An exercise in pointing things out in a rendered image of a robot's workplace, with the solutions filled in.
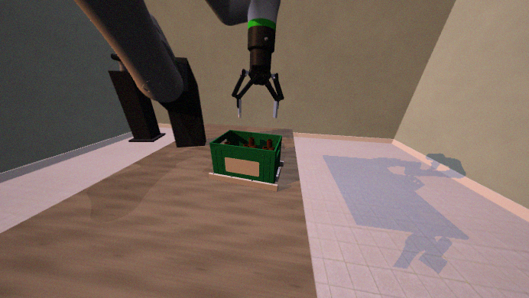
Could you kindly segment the green plastic crate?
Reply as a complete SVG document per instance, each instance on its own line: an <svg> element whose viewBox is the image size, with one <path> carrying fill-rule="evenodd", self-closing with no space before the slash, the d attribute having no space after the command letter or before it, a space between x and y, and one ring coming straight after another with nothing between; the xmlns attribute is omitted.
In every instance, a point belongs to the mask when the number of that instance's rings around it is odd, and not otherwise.
<svg viewBox="0 0 529 298"><path fill-rule="evenodd" d="M254 138L257 148L243 147ZM231 145L220 144L226 139ZM271 139L274 151L264 150ZM275 183L280 167L282 135L229 130L209 143L213 172L231 177Z"/></svg>

